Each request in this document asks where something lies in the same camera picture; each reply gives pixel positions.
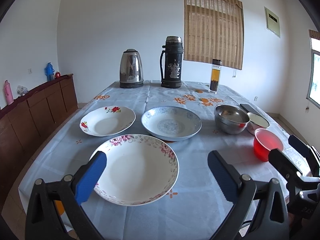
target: window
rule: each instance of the window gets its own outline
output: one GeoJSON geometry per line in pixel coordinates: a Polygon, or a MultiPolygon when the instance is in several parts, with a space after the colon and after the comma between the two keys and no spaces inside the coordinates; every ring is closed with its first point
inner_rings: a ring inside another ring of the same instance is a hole
{"type": "Polygon", "coordinates": [[[312,65],[307,99],[320,108],[320,33],[309,30],[312,65]]]}
{"type": "Polygon", "coordinates": [[[238,0],[184,0],[184,60],[242,69],[244,24],[238,0]]]}

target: electrical panel box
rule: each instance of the electrical panel box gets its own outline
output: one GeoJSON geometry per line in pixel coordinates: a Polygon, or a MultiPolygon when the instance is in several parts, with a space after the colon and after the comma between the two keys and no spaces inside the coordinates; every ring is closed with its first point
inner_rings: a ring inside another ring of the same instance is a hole
{"type": "Polygon", "coordinates": [[[280,38],[280,22],[279,17],[265,7],[267,28],[280,38]]]}

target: red cup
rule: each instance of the red cup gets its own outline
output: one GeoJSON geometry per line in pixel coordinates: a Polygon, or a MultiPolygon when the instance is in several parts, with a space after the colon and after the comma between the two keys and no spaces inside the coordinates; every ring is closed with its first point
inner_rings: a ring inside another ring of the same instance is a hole
{"type": "Polygon", "coordinates": [[[273,149],[284,150],[282,141],[272,132],[258,128],[254,132],[253,151],[254,155],[261,161],[269,160],[269,152],[273,149]]]}

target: striped curtain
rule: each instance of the striped curtain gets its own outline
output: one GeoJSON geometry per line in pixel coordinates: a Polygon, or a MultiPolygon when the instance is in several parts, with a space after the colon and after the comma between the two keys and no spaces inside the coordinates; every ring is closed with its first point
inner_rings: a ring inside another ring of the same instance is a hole
{"type": "Polygon", "coordinates": [[[184,0],[184,59],[242,69],[244,23],[238,0],[184,0]]]}
{"type": "Polygon", "coordinates": [[[310,38],[320,40],[320,33],[316,31],[309,30],[310,38]]]}

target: bowl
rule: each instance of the bowl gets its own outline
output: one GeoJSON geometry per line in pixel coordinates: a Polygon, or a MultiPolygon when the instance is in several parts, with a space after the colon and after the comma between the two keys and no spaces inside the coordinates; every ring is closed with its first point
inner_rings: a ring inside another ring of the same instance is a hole
{"type": "Polygon", "coordinates": [[[263,118],[261,115],[255,113],[247,113],[249,116],[249,123],[247,126],[247,130],[249,133],[254,135],[254,131],[258,128],[268,128],[270,126],[269,122],[263,118]]]}
{"type": "Polygon", "coordinates": [[[141,123],[153,136],[174,142],[194,136],[202,126],[195,113],[176,106],[152,108],[142,115],[141,123]]]}
{"type": "Polygon", "coordinates": [[[177,181],[176,154],[152,136],[118,136],[101,144],[92,156],[97,151],[107,155],[107,166],[94,190],[111,203],[122,206],[152,203],[167,194],[177,181]]]}
{"type": "Polygon", "coordinates": [[[105,106],[91,111],[80,121],[81,130],[93,136],[109,136],[128,129],[136,120],[133,110],[125,106],[105,106]]]}
{"type": "Polygon", "coordinates": [[[229,105],[217,105],[214,109],[214,121],[218,128],[228,134],[241,133],[250,119],[241,109],[229,105]]]}
{"type": "Polygon", "coordinates": [[[284,146],[282,141],[274,133],[264,128],[255,130],[253,140],[253,151],[255,156],[259,160],[267,162],[269,160],[269,152],[273,149],[283,151],[284,146]]]}

